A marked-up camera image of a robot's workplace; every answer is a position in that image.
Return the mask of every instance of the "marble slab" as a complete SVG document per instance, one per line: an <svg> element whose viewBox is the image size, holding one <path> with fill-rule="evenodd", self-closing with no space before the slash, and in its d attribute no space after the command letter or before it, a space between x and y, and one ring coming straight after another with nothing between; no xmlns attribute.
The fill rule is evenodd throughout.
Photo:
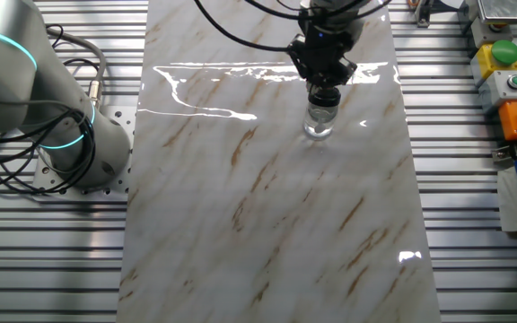
<svg viewBox="0 0 517 323"><path fill-rule="evenodd" d="M261 44L300 32L204 4ZM285 53L188 0L151 0L147 29L117 322L440 322L386 9L324 142Z"/></svg>

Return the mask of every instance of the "metal slotted table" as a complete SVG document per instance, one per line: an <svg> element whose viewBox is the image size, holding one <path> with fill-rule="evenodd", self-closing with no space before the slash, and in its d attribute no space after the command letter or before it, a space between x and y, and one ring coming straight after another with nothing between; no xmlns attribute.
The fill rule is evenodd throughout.
<svg viewBox="0 0 517 323"><path fill-rule="evenodd" d="M148 2L37 5L46 23L105 52L104 104L134 113ZM418 29L406 0L394 0L390 19L443 322L517 323L517 237L499 230L495 140L475 103L456 13ZM95 59L69 45L57 52ZM69 69L84 87L94 76L92 67ZM125 212L124 203L40 205L0 189L0 323L115 322Z"/></svg>

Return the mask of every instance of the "cable bundle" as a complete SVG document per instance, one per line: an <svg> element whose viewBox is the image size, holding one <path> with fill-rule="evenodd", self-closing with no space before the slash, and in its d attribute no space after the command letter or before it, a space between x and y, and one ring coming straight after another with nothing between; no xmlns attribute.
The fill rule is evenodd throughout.
<svg viewBox="0 0 517 323"><path fill-rule="evenodd" d="M261 50L266 50L266 51L273 51L273 52L288 52L289 51L289 48L286 47L286 48L278 48L278 47L270 47L270 46L264 46L264 45L259 45L259 44L255 44L253 42L250 42L250 41L247 41L247 40L244 40L244 39L240 39L234 35L232 35L229 31L227 31L225 28L223 28L221 25L219 25L218 22L215 21L215 19L213 19L213 17L211 17L211 15L208 13L208 11L205 9L205 7L201 4L200 0L194 0L195 1L195 4L197 5L198 9L201 11L201 13L205 16L205 18L218 30L220 31L224 36L226 36L227 38L233 40L233 41L236 41L238 42L239 44L241 45L244 45L244 46L247 46L247 47L250 47L250 48L255 48L255 49L261 49ZM248 4L251 4L255 7L257 7L258 9L260 9L261 11L265 12L265 13L269 13L269 14L272 14L276 17L280 17L280 18L285 18L285 19L290 19L290 20L295 20L295 21L299 21L299 22L304 22L304 21L317 21L317 22L322 22L324 21L325 19L328 19L330 17L334 17L334 16L337 16L341 13L345 13L347 12L348 10L350 10L351 8L354 8L355 6L361 4L362 2L364 2L365 0L354 0L352 3L350 4L347 4L341 8L338 8L337 10L334 10L334 11L331 11L331 12L323 12L323 13L319 13L319 14L314 14L314 15L293 15L293 14L288 14L288 13L281 13L281 12L278 12L276 10L273 10L273 9L270 9L262 4L259 4L258 2L254 1L254 0L245 0ZM365 12L365 13L361 13L361 14L358 14L356 16L354 16L352 18L352 20L356 20L356 19L361 19L361 18L364 18L368 15L371 15L373 13L376 13L377 11L379 11L380 9L382 9L383 7L385 7L386 5L388 5L392 0L386 0L384 1L384 3L380 4L380 5L377 5L376 7L374 7L373 9ZM309 8L309 9L320 9L320 10L325 10L325 9L322 9L322 8Z"/></svg>
<svg viewBox="0 0 517 323"><path fill-rule="evenodd" d="M45 126L40 127L36 130L33 130L24 135L18 135L11 138L2 138L0 137L0 144L7 143L17 143L21 142L24 139L27 139L32 136L38 137L31 146L20 153L17 153L12 156L2 157L0 155L0 166L3 168L5 173L5 178L0 175L0 186L5 185L9 189L17 193L25 193L25 194L52 194L52 193L64 193L67 189L71 188L75 185L79 180L83 178L83 176L87 173L87 171L91 168L95 157L95 140L94 140L94 132L92 128L91 121L85 116L82 111L77 109L73 109L65 103L59 101L52 100L33 100L33 101L25 101L25 102L5 102L0 101L0 104L5 105L36 105L36 104L56 104L62 109L65 110L63 114L60 116L50 120ZM35 188L34 186L25 183L21 179L18 179L18 175L21 174L22 171L27 168L29 163L34 157L35 151L38 150L39 145L43 143L43 141L51 134L51 132L59 125L64 119L72 118L75 120L75 124L79 127L81 134L83 135L83 151L79 157L79 160L75 163L74 167L71 170L58 170L64 174L69 174L66 179L55 185L52 188ZM27 161L15 172L11 172L5 164L7 162L12 162L17 159L20 159L23 156L28 156ZM14 179L21 186L16 187L11 185L9 181Z"/></svg>

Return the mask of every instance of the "robotic arm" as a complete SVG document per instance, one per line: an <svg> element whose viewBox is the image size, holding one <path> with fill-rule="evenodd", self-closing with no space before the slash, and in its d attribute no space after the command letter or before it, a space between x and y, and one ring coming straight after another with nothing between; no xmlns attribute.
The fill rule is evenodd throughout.
<svg viewBox="0 0 517 323"><path fill-rule="evenodd" d="M338 10L352 0L304 0L301 17L315 17L320 11ZM299 21L304 35L297 35L289 46L289 55L299 75L307 81L309 105L304 131L313 140L326 139L332 132L338 113L340 91L356 70L356 64L345 58L360 38L364 23L356 19L361 1L344 13L324 20Z"/></svg>
<svg viewBox="0 0 517 323"><path fill-rule="evenodd" d="M99 188L125 167L130 143L123 128L102 116L94 103L50 46L37 6L31 0L0 0L0 133L15 128L34 133L57 121L66 107L78 111L84 120L65 118L31 140L40 141L54 168L63 171L59 176L81 172L77 187ZM82 131L82 122L91 125L92 134ZM90 135L94 156L86 160L84 138ZM82 168L82 161L91 165Z"/></svg>

